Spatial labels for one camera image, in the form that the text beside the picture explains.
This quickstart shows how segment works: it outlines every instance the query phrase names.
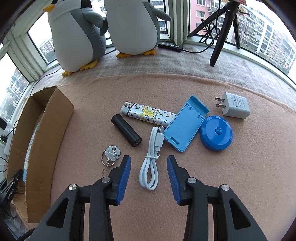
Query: beige carpet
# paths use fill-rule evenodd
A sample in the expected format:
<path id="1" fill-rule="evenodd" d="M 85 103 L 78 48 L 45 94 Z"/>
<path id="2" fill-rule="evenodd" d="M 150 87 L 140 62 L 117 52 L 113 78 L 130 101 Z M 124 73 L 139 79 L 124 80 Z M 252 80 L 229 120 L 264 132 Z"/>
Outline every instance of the beige carpet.
<path id="1" fill-rule="evenodd" d="M 296 112 L 290 107 L 233 84 L 182 75 L 102 77 L 59 89 L 75 110 L 56 162 L 52 204 L 69 184 L 84 186 L 100 179 L 101 153 L 116 145 L 122 156 L 131 156 L 132 169 L 124 200 L 110 208 L 114 240 L 183 240 L 187 207 L 179 207 L 173 199 L 166 170 L 168 155 L 175 155 L 181 167 L 207 185 L 230 185 L 269 241 L 280 240 L 290 227 L 296 216 Z M 197 134 L 188 149 L 179 153 L 165 142 L 157 161 L 158 187 L 152 192 L 142 188 L 138 174 L 153 125 L 125 117 L 143 139 L 132 148 L 111 123 L 124 101 L 177 113 L 194 94 L 211 110 L 209 115 L 221 115 L 214 98 L 224 91 L 247 97 L 251 109 L 246 120 L 226 117 L 234 134 L 231 146 L 211 152 Z M 85 223 L 88 240 L 88 215 Z M 209 223 L 212 240 L 211 218 Z"/>

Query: printed label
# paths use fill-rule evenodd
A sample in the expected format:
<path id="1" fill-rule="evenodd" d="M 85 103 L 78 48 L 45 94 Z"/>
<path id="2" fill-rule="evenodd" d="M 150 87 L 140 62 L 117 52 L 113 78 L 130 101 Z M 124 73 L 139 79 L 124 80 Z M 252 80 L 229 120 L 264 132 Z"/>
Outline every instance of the printed label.
<path id="1" fill-rule="evenodd" d="M 176 114 L 135 103 L 129 110 L 128 116 L 167 127 Z"/>

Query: penguin plush toy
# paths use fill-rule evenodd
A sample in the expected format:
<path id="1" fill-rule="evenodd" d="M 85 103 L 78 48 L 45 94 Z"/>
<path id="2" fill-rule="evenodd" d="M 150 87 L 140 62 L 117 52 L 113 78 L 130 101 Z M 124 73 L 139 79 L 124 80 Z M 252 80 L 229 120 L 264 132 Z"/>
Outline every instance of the penguin plush toy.
<path id="1" fill-rule="evenodd" d="M 154 8 L 148 0 L 105 0 L 107 15 L 101 36 L 109 29 L 118 58 L 155 54 L 160 39 L 158 18 L 171 21 L 165 12 Z"/>
<path id="2" fill-rule="evenodd" d="M 96 66 L 106 50 L 100 36 L 103 17 L 91 8 L 90 0 L 53 0 L 48 12 L 57 60 L 65 70 L 62 76 Z"/>

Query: tripod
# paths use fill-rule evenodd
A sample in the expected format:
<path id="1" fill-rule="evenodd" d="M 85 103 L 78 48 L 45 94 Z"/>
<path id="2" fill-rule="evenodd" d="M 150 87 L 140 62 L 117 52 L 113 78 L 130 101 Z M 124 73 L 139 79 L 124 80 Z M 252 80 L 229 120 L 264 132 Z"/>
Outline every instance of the tripod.
<path id="1" fill-rule="evenodd" d="M 192 37 L 192 36 L 196 35 L 199 31 L 201 31 L 206 25 L 208 25 L 212 21 L 214 21 L 217 17 L 220 17 L 221 15 L 225 14 L 223 25 L 220 30 L 220 34 L 219 34 L 216 46 L 214 48 L 213 54 L 210 59 L 210 65 L 212 67 L 214 67 L 217 62 L 217 59 L 221 53 L 221 50 L 222 50 L 223 45 L 226 41 L 226 38 L 227 38 L 227 35 L 229 33 L 232 23 L 233 23 L 233 27 L 234 27 L 235 43 L 236 43 L 237 48 L 239 49 L 239 21 L 237 18 L 237 12 L 239 11 L 239 5 L 240 5 L 239 2 L 235 2 L 233 0 L 230 0 L 228 3 L 225 4 L 225 6 L 223 8 L 214 12 L 202 24 L 200 24 L 195 30 L 193 30 L 192 33 L 190 33 L 188 35 L 188 37 Z"/>

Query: cardboard box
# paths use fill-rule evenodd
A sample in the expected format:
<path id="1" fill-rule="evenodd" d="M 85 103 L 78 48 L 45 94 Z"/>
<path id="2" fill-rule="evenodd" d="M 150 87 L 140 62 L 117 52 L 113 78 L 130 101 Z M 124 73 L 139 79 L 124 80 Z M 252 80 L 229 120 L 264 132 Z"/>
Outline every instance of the cardboard box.
<path id="1" fill-rule="evenodd" d="M 24 187 L 24 192 L 13 198 L 18 211 L 29 223 L 38 223 L 50 208 L 54 167 L 73 111 L 73 104 L 54 86 L 29 97 L 19 118 L 8 157 L 8 180 L 23 169 L 30 139 L 39 123 L 29 156 L 26 183 L 18 183 Z"/>

